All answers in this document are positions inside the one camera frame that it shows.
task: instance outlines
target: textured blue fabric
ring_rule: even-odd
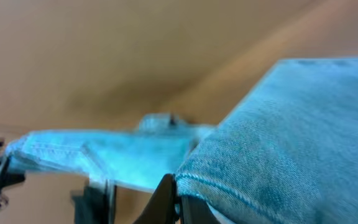
[[[277,63],[177,182],[235,223],[358,223],[358,58]]]
[[[10,172],[69,172],[151,191],[213,129],[150,114],[133,132],[35,131],[11,142],[5,153],[12,158]]]

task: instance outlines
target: folded cloth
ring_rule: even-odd
[[[177,186],[235,223],[358,223],[358,58],[277,63]]]
[[[9,172],[70,172],[151,191],[213,129],[170,114],[149,114],[131,132],[34,131],[11,142],[5,153],[11,156]]]

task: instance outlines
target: blurry background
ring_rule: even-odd
[[[0,0],[0,136],[217,124],[279,59],[358,55],[358,0]],[[0,223],[72,223],[85,178],[30,175]],[[116,223],[149,194],[118,191]]]

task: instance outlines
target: blue fabric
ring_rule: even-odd
[[[170,114],[150,114],[131,132],[35,131],[11,142],[5,153],[12,158],[10,172],[70,172],[151,191],[213,129]]]
[[[358,223],[358,58],[277,63],[177,184],[235,223]]]

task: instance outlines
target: brown surface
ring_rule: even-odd
[[[218,123],[278,59],[349,54],[358,0],[0,0],[0,132],[129,128],[149,111]],[[0,223],[71,223],[83,184],[32,176]],[[120,224],[150,195],[118,197]]]

